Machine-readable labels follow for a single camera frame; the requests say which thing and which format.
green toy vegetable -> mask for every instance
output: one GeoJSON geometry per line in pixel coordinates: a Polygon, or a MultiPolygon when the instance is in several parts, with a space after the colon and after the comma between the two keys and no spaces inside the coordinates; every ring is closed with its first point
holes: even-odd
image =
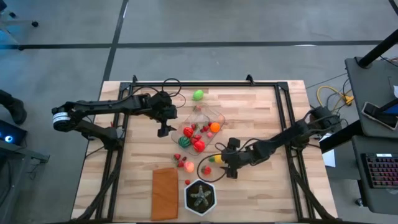
{"type": "Polygon", "coordinates": [[[185,136],[181,136],[180,139],[178,140],[178,144],[183,147],[186,148],[189,145],[191,145],[191,140],[185,136]]]}
{"type": "Polygon", "coordinates": [[[197,91],[195,91],[193,93],[192,99],[195,100],[195,101],[199,101],[199,100],[201,100],[203,98],[204,94],[205,93],[203,92],[203,90],[197,90],[197,91]]]}

orange cloth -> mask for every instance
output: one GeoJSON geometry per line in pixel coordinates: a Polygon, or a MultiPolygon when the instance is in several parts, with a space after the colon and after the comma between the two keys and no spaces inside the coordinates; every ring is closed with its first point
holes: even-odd
{"type": "Polygon", "coordinates": [[[152,221],[178,217],[178,172],[176,168],[153,171],[152,221]]]}

green toy watermelon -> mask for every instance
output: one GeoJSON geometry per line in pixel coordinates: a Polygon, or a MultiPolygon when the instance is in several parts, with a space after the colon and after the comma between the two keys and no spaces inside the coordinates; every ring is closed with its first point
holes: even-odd
{"type": "Polygon", "coordinates": [[[191,140],[185,136],[181,136],[180,139],[178,140],[178,144],[183,147],[186,148],[189,145],[191,145],[191,140]]]}

concrete floor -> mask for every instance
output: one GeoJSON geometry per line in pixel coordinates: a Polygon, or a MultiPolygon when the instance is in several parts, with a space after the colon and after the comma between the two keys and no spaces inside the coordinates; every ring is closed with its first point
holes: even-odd
{"type": "MultiPolygon", "coordinates": [[[[23,44],[110,44],[122,0],[19,0],[9,9],[30,25],[11,27],[23,44]]],[[[382,40],[397,28],[387,0],[130,0],[120,43],[211,41],[382,40]]],[[[0,44],[11,44],[0,33],[0,44]]],[[[312,47],[224,47],[117,49],[110,80],[304,80],[312,86],[345,73],[344,59],[373,45],[312,47]]],[[[109,49],[0,50],[0,89],[24,100],[30,149],[51,155],[34,180],[27,178],[14,212],[16,223],[50,223],[70,218],[87,141],[78,133],[52,128],[50,110],[66,101],[96,100],[109,49]]],[[[384,56],[398,55],[394,47],[384,56]]],[[[346,75],[328,81],[340,89],[346,75]]],[[[315,85],[307,90],[318,105],[315,85]]],[[[322,92],[325,101],[330,93],[322,92]]],[[[332,107],[337,98],[330,102],[332,107]]],[[[355,105],[341,109],[357,120],[355,105]]],[[[11,122],[4,109],[0,118],[11,122]]],[[[371,213],[353,200],[353,180],[330,179],[340,218],[396,223],[397,216],[371,213]]]]}

wooden table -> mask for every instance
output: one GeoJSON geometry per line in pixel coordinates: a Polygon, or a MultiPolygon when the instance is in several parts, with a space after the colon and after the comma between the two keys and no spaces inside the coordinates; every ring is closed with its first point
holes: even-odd
{"type": "MultiPolygon", "coordinates": [[[[304,82],[296,80],[288,81],[288,83],[295,118],[301,119],[310,109],[304,82]]],[[[100,100],[116,100],[119,84],[120,82],[104,82],[100,100]]],[[[226,122],[222,130],[215,136],[203,155],[193,157],[184,154],[171,140],[171,135],[158,138],[159,123],[146,116],[130,116],[114,222],[150,221],[152,171],[164,167],[175,167],[172,160],[175,153],[188,156],[188,160],[197,165],[203,156],[217,153],[214,147],[216,142],[226,144],[230,137],[239,138],[242,142],[253,137],[267,139],[281,132],[275,91],[271,87],[184,87],[181,94],[186,96],[187,102],[184,107],[178,109],[178,119],[169,120],[169,124],[177,128],[191,114],[196,102],[190,98],[196,89],[202,89],[205,92],[203,103],[214,106],[214,109],[225,116],[226,122]]],[[[176,90],[177,88],[174,87],[165,88],[165,91],[170,93],[176,90]]],[[[154,91],[143,88],[138,93],[154,94],[154,91]]],[[[176,96],[173,98],[173,104],[182,105],[183,98],[176,96]]],[[[112,120],[113,114],[99,115],[95,118],[95,123],[107,127],[112,120]]],[[[101,142],[93,141],[89,144],[87,153],[101,146],[101,142]]],[[[307,147],[303,151],[303,157],[312,192],[328,212],[337,217],[321,151],[315,147],[307,147]]],[[[99,191],[105,158],[106,151],[102,149],[86,159],[72,218],[83,213],[99,191]]],[[[217,206],[204,217],[199,217],[184,208],[184,181],[197,179],[196,172],[188,174],[180,169],[178,179],[178,219],[171,222],[297,221],[284,147],[278,148],[268,161],[254,167],[246,166],[240,169],[237,180],[224,178],[215,182],[217,206]]],[[[307,217],[302,193],[300,198],[305,217],[307,217]]],[[[104,210],[108,210],[107,203],[104,205],[104,210]]]]}

